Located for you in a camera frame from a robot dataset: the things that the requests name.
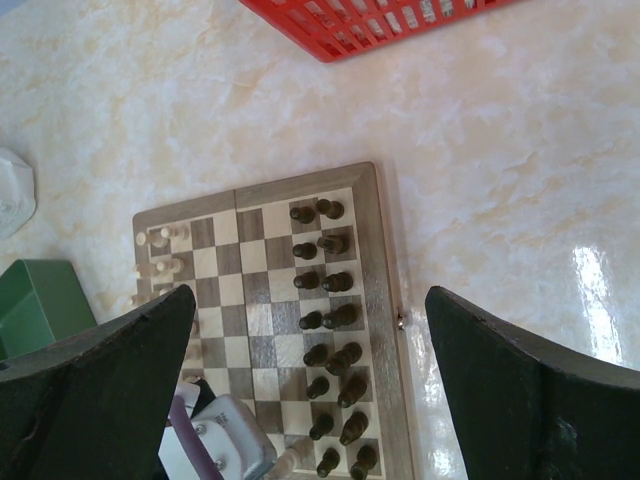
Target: black chess piece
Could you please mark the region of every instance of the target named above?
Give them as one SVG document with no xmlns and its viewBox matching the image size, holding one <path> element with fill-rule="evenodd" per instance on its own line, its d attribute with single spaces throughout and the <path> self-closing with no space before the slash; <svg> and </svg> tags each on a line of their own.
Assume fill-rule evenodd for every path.
<svg viewBox="0 0 640 480">
<path fill-rule="evenodd" d="M 320 237 L 316 242 L 316 245 L 324 251 L 333 253 L 334 255 L 340 255 L 341 253 L 349 250 L 349 242 L 347 238 L 340 235 L 327 235 L 326 237 Z"/>
<path fill-rule="evenodd" d="M 326 215 L 331 220 L 337 220 L 344 215 L 344 207 L 340 202 L 332 202 L 326 198 L 316 202 L 316 210 L 320 215 Z"/>
<path fill-rule="evenodd" d="M 359 439 L 369 427 L 369 419 L 362 412 L 355 412 L 344 424 L 340 443 L 345 447 Z"/>
<path fill-rule="evenodd" d="M 351 365 L 362 357 L 362 348 L 355 342 L 347 343 L 342 350 L 331 355 L 327 360 L 327 372 L 339 377 L 346 373 Z"/>
<path fill-rule="evenodd" d="M 311 223 L 316 218 L 316 212 L 310 207 L 294 207 L 289 210 L 289 216 L 300 223 Z"/>
<path fill-rule="evenodd" d="M 313 243 L 306 242 L 294 245 L 292 252 L 294 257 L 302 258 L 304 260 L 312 260 L 316 258 L 318 249 Z"/>
<path fill-rule="evenodd" d="M 317 442 L 322 437 L 324 437 L 327 433 L 333 430 L 333 417 L 328 413 L 322 413 L 316 423 L 313 424 L 311 430 L 309 430 L 309 437 L 314 442 Z"/>
<path fill-rule="evenodd" d="M 305 290 L 313 290 L 320 285 L 320 277 L 314 271 L 303 273 L 293 279 L 296 288 L 304 288 Z"/>
<path fill-rule="evenodd" d="M 333 312 L 329 312 L 322 317 L 322 326 L 329 330 L 334 330 L 338 327 L 344 327 L 351 325 L 358 319 L 358 310 L 355 305 L 348 303 L 335 309 Z"/>
<path fill-rule="evenodd" d="M 313 400 L 329 391 L 329 380 L 318 377 L 307 387 L 307 397 Z"/>
<path fill-rule="evenodd" d="M 329 275 L 322 280 L 322 288 L 327 292 L 346 292 L 353 287 L 353 277 L 348 272 Z"/>
<path fill-rule="evenodd" d="M 314 330 L 322 325 L 322 314 L 320 312 L 311 312 L 305 315 L 298 322 L 302 330 Z"/>
<path fill-rule="evenodd" d="M 353 464 L 349 473 L 353 480 L 365 480 L 369 472 L 378 463 L 378 454 L 369 445 L 365 445 L 358 451 L 356 463 Z"/>
<path fill-rule="evenodd" d="M 351 377 L 338 395 L 340 408 L 349 408 L 367 393 L 367 381 L 359 375 Z"/>
<path fill-rule="evenodd" d="M 322 461 L 316 469 L 316 473 L 320 478 L 327 478 L 332 470 L 340 463 L 340 455 L 333 448 L 328 448 L 322 456 Z"/>
<path fill-rule="evenodd" d="M 311 347 L 311 349 L 304 354 L 302 361 L 307 367 L 313 367 L 323 363 L 329 356 L 329 349 L 324 343 L 320 343 Z"/>
</svg>

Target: wooden chessboard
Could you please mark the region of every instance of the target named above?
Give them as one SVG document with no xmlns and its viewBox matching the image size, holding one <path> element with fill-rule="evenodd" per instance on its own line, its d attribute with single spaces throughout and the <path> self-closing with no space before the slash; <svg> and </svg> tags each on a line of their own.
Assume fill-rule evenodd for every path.
<svg viewBox="0 0 640 480">
<path fill-rule="evenodd" d="M 319 198 L 342 203 L 344 216 L 330 220 L 316 215 L 307 225 L 289 218 L 290 208 L 315 206 Z M 136 245 L 136 263 L 180 258 L 185 267 L 177 274 L 138 280 L 138 293 L 179 284 L 193 290 L 197 331 L 190 339 L 183 378 L 204 377 L 216 394 L 231 393 L 244 401 L 278 454 L 295 446 L 302 465 L 291 478 L 317 478 L 316 466 L 329 447 L 341 457 L 329 478 L 349 477 L 365 444 L 380 458 L 369 478 L 414 478 L 374 165 L 351 165 L 142 212 L 133 219 L 134 237 L 169 225 L 188 227 L 189 237 L 172 239 L 163 248 Z M 329 234 L 345 235 L 351 242 L 348 251 L 333 255 L 319 249 L 313 260 L 293 256 L 293 245 L 315 243 Z M 354 286 L 343 293 L 295 288 L 294 276 L 310 270 L 321 278 L 347 271 Z M 314 310 L 327 313 L 345 303 L 358 307 L 352 325 L 333 331 L 298 327 L 301 316 Z M 352 341 L 364 353 L 343 377 L 302 362 L 313 345 L 324 343 L 333 353 Z M 356 405 L 341 409 L 338 393 L 353 374 L 368 379 L 369 388 Z M 321 375 L 331 388 L 310 401 L 307 385 Z M 361 439 L 343 447 L 338 437 L 354 411 L 364 412 L 370 425 Z M 334 417 L 336 426 L 312 442 L 309 429 L 323 412 Z"/>
</svg>

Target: green box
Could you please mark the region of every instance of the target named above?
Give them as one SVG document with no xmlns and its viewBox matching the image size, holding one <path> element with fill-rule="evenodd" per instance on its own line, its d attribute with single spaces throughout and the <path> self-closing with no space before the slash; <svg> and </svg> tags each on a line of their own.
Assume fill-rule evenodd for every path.
<svg viewBox="0 0 640 480">
<path fill-rule="evenodd" d="M 16 260 L 0 277 L 0 361 L 95 327 L 65 260 Z"/>
</svg>

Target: marble floor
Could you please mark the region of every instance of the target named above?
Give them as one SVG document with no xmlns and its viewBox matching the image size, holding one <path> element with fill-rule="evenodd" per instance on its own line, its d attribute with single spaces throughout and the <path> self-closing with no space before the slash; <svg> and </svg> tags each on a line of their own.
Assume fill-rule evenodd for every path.
<svg viewBox="0 0 640 480">
<path fill-rule="evenodd" d="M 0 17 L 0 145 L 38 210 L 0 241 L 73 261 L 99 321 L 134 213 L 373 160 L 408 315 L 419 478 L 466 478 L 424 297 L 640 369 L 640 4 L 525 0 L 324 65 L 237 0 L 29 0 Z"/>
</svg>

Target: red plastic basket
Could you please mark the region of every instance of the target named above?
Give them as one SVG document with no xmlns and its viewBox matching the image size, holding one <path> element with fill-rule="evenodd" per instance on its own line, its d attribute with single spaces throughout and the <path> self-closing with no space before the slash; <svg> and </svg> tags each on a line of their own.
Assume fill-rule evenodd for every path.
<svg viewBox="0 0 640 480">
<path fill-rule="evenodd" d="M 240 1 L 321 62 L 333 62 L 514 0 Z"/>
</svg>

